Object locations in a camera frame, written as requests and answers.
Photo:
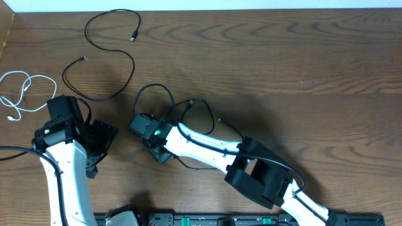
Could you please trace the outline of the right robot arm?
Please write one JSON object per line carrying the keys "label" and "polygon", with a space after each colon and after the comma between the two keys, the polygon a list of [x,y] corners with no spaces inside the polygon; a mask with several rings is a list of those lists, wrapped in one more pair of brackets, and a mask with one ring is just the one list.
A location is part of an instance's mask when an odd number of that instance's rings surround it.
{"label": "right robot arm", "polygon": [[225,141],[167,118],[135,114],[128,131],[164,161],[169,156],[203,162],[225,174],[225,181],[251,201],[282,208],[299,225],[335,225],[336,217],[304,193],[304,177],[265,145],[250,137]]}

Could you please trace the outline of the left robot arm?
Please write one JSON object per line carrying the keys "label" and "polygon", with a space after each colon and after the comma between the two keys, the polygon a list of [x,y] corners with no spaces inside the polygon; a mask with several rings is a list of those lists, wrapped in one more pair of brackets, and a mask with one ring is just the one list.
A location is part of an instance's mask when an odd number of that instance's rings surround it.
{"label": "left robot arm", "polygon": [[32,140],[46,174],[51,225],[96,225],[87,180],[95,178],[118,133],[91,115],[83,117],[78,102],[70,95],[48,100],[50,120]]}

